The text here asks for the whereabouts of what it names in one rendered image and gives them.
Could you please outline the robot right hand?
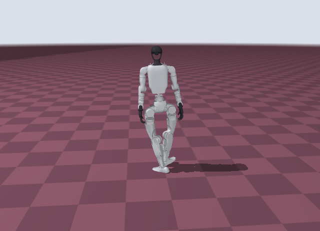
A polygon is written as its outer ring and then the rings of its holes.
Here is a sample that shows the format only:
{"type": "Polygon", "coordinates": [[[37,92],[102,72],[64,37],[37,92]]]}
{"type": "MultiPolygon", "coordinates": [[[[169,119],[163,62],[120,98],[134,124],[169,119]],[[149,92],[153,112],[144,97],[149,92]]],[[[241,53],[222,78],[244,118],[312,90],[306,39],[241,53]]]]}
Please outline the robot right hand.
{"type": "Polygon", "coordinates": [[[179,113],[178,115],[180,114],[180,117],[178,118],[179,120],[182,120],[183,119],[183,106],[182,106],[182,103],[180,102],[177,106],[179,108],[179,113]]]}

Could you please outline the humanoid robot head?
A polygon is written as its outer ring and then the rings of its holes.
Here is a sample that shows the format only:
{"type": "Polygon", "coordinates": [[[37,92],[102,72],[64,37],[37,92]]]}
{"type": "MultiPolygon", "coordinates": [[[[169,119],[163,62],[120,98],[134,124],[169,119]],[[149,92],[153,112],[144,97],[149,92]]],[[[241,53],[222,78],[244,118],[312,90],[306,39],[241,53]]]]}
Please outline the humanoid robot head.
{"type": "MultiPolygon", "coordinates": [[[[153,60],[154,60],[154,63],[153,63],[152,65],[154,65],[154,66],[161,66],[161,65],[163,65],[163,64],[161,64],[161,62],[160,62],[160,59],[161,59],[161,57],[162,57],[162,49],[161,49],[160,46],[154,46],[154,47],[152,47],[152,49],[151,49],[151,56],[152,56],[152,58],[153,58],[153,60]],[[159,59],[154,59],[153,54],[155,54],[155,55],[160,54],[160,58],[159,58],[159,59]]],[[[152,66],[152,65],[151,65],[151,66],[152,66]]]]}

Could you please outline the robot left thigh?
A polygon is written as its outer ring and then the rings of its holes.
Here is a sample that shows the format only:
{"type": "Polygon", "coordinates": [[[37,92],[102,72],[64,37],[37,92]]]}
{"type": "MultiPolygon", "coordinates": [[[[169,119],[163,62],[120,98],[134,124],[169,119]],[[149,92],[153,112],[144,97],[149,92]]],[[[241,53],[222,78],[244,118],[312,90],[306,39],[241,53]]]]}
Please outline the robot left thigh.
{"type": "Polygon", "coordinates": [[[144,112],[145,128],[151,141],[154,137],[156,137],[159,139],[159,144],[160,144],[162,142],[162,137],[160,135],[156,135],[154,115],[155,115],[155,107],[153,105],[145,109],[145,112],[144,112]]]}

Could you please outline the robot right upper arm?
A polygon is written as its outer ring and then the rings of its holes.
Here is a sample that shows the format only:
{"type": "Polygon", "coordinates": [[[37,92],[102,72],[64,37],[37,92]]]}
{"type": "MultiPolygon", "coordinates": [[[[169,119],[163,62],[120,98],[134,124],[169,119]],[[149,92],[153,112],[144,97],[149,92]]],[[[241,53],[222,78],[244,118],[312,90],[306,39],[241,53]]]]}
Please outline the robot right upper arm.
{"type": "Polygon", "coordinates": [[[167,65],[167,68],[172,82],[171,88],[172,90],[178,90],[176,69],[171,65],[167,65]]]}

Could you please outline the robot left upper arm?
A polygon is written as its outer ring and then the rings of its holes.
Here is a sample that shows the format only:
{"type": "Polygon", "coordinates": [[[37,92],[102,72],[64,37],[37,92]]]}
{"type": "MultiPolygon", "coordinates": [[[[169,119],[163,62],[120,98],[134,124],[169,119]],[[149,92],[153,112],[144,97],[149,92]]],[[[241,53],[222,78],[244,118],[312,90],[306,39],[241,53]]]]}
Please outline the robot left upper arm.
{"type": "Polygon", "coordinates": [[[146,88],[146,76],[145,74],[148,72],[148,66],[142,67],[139,73],[139,83],[140,83],[140,90],[141,92],[145,92],[146,88]]]}

